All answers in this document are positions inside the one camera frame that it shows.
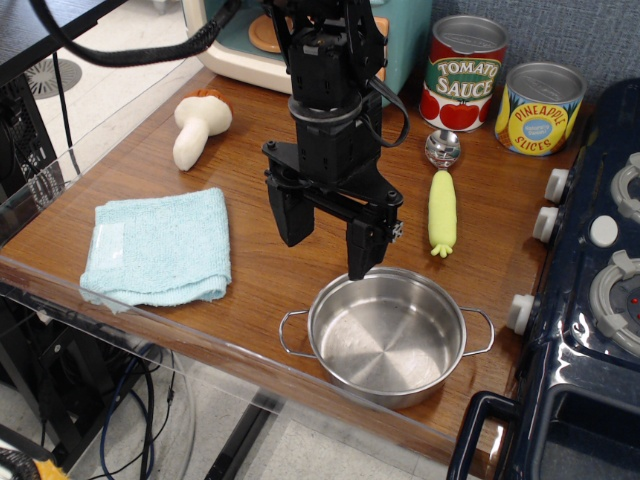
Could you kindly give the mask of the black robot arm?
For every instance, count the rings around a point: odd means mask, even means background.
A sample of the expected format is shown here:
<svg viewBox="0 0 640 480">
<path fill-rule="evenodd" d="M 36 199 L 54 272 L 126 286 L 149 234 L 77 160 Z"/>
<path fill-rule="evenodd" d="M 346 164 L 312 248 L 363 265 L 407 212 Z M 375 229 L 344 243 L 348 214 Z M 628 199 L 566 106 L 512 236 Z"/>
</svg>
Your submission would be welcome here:
<svg viewBox="0 0 640 480">
<path fill-rule="evenodd" d="M 385 66 L 386 37 L 367 1 L 267 1 L 290 75 L 289 112 L 296 141 L 269 141 L 265 173 L 271 209 L 282 240 L 295 246 L 315 228 L 322 210 L 346 224 L 348 275 L 362 279 L 382 262 L 402 233 L 402 194 L 379 172 L 384 148 L 382 102 L 407 112 L 377 76 Z"/>
</svg>

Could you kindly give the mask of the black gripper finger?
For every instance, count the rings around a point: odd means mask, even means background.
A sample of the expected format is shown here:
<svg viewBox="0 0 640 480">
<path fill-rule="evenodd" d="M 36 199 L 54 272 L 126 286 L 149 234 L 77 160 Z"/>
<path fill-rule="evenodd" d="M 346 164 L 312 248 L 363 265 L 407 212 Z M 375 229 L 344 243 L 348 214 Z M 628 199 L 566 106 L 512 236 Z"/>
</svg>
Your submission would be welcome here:
<svg viewBox="0 0 640 480">
<path fill-rule="evenodd" d="M 385 230 L 354 219 L 347 224 L 346 240 L 348 277 L 361 280 L 384 259 L 388 245 Z"/>
<path fill-rule="evenodd" d="M 271 175 L 266 180 L 269 204 L 279 231 L 288 247 L 293 247 L 314 230 L 314 206 L 301 186 L 290 186 Z"/>
</svg>

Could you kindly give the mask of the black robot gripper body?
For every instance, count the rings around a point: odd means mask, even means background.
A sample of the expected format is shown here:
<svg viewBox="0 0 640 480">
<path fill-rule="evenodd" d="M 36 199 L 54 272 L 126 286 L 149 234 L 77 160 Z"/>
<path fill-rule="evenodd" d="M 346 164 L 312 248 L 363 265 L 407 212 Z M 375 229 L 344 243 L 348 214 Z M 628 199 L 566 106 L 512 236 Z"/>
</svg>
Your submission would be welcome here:
<svg viewBox="0 0 640 480">
<path fill-rule="evenodd" d="M 378 171 L 383 147 L 382 100 L 353 97 L 345 107 L 318 110 L 289 100 L 294 143 L 268 141 L 265 172 L 285 185 L 301 186 L 313 204 L 345 222 L 354 219 L 385 230 L 388 243 L 402 234 L 397 209 L 403 197 Z"/>
</svg>

